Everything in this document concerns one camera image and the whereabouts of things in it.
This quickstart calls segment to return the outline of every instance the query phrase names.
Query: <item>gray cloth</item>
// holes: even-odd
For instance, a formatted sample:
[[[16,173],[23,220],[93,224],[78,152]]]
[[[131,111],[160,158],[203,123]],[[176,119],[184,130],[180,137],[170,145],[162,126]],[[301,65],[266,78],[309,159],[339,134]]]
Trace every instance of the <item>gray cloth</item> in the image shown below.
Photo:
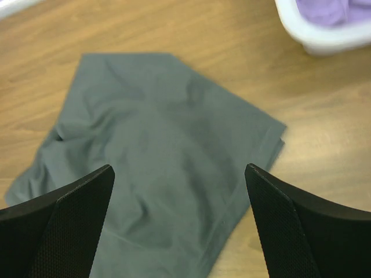
[[[5,198],[18,204],[104,164],[114,191],[91,278],[205,278],[285,126],[170,54],[83,55],[64,108]]]

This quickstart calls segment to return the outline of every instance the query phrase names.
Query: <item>purple cloth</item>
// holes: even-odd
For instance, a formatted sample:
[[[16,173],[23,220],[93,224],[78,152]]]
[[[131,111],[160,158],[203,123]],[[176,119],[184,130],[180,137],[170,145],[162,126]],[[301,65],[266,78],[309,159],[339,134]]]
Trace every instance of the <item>purple cloth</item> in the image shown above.
[[[303,17],[323,26],[371,19],[371,0],[296,0]]]

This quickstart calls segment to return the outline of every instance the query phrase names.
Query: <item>black textured surface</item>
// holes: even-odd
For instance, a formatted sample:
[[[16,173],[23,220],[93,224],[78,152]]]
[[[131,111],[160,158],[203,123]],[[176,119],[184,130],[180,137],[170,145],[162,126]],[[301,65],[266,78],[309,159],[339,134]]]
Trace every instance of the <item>black textured surface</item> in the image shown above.
[[[5,278],[87,278],[114,183],[104,166],[53,192],[2,210]]]
[[[253,164],[245,177],[270,277],[371,277],[371,213],[317,197]]]

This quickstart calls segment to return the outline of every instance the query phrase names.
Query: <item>white object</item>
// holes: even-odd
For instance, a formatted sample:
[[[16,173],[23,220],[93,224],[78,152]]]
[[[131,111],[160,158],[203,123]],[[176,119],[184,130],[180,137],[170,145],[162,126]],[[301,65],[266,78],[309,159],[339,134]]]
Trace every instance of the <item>white object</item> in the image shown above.
[[[281,22],[312,55],[330,55],[371,44],[371,20],[339,27],[310,23],[299,12],[296,0],[275,0]]]
[[[28,8],[41,0],[0,0],[0,19]]]

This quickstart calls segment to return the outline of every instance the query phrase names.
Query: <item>tabletop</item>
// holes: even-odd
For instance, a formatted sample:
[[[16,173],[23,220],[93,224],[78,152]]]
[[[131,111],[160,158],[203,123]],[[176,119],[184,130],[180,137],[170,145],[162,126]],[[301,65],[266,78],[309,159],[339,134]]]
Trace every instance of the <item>tabletop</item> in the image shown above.
[[[287,124],[274,175],[371,210],[371,48],[311,57],[274,0],[53,0],[0,21],[0,196],[32,162],[86,52],[173,53]],[[210,277],[268,277],[251,210]]]

